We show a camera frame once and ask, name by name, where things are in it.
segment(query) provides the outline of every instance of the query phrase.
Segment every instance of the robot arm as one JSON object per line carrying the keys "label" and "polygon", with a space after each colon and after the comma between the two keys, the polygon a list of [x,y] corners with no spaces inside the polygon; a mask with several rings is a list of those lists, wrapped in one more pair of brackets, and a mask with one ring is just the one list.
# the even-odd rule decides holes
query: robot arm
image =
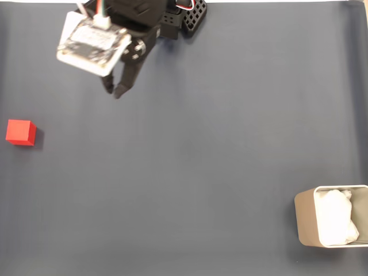
{"label": "robot arm", "polygon": [[[99,1],[102,0],[90,0],[85,4],[90,17],[97,13]],[[117,99],[133,87],[147,55],[155,46],[159,36],[177,39],[178,32],[182,29],[184,35],[191,37],[207,11],[204,0],[196,0],[197,3],[195,0],[105,1],[103,13],[109,17],[114,26],[122,28],[130,37],[130,43],[120,57],[125,66],[119,83],[114,85],[113,70],[107,75],[100,74],[105,90]],[[78,50],[83,52],[82,58],[86,57],[89,46],[80,46],[80,48],[84,47],[83,51]]]}

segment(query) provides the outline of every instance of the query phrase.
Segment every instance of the black bracket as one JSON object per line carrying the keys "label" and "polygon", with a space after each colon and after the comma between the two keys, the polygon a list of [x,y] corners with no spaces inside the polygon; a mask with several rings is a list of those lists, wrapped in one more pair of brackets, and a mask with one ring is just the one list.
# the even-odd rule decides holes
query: black bracket
{"label": "black bracket", "polygon": [[167,9],[161,19],[160,36],[168,39],[178,39],[178,32],[186,37],[192,37],[207,14],[207,3],[197,0],[193,10]]}

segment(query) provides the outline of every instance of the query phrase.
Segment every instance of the screw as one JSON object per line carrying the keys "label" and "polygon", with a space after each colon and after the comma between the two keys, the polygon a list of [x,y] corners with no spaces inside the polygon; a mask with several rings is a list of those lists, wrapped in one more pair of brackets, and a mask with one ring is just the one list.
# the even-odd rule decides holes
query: screw
{"label": "screw", "polygon": [[137,46],[134,47],[134,51],[138,52],[142,50],[142,45],[141,44],[138,44]]}

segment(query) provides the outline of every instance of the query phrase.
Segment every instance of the table surface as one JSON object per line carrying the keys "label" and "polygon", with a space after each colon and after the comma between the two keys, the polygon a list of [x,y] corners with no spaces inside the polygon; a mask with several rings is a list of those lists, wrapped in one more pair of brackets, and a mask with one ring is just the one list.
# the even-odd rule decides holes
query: table surface
{"label": "table surface", "polygon": [[1,275],[367,275],[293,202],[368,183],[363,3],[210,4],[120,100],[56,60],[73,8],[0,4],[0,130],[39,128],[0,141]]}

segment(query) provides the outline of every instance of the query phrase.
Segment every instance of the cable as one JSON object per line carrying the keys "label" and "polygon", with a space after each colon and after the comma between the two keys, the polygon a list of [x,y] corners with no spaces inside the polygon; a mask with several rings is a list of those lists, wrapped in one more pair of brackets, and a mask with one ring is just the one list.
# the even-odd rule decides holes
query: cable
{"label": "cable", "polygon": [[81,3],[80,0],[76,0],[76,5],[78,6],[80,12],[85,16],[85,17],[89,17],[88,12],[86,10],[86,8],[84,7],[84,5]]}
{"label": "cable", "polygon": [[97,0],[97,14],[100,14],[102,17],[105,17],[105,1]]}
{"label": "cable", "polygon": [[195,6],[196,6],[196,0],[191,0],[191,7],[177,5],[177,7],[181,8],[183,10],[193,10]]}

